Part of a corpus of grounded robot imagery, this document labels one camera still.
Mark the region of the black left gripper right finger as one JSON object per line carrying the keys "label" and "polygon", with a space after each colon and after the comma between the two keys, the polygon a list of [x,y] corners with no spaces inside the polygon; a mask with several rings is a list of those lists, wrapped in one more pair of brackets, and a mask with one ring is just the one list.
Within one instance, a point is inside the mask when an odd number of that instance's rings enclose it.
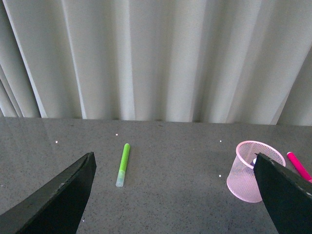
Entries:
{"label": "black left gripper right finger", "polygon": [[312,184],[263,153],[253,168],[265,207],[280,234],[312,232]]}

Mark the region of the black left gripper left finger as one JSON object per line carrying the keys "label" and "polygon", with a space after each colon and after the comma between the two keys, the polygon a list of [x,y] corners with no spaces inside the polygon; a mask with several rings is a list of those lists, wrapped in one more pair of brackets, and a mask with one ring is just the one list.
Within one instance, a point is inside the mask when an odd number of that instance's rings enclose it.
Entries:
{"label": "black left gripper left finger", "polygon": [[96,160],[87,153],[0,216],[2,234],[75,234],[90,197]]}

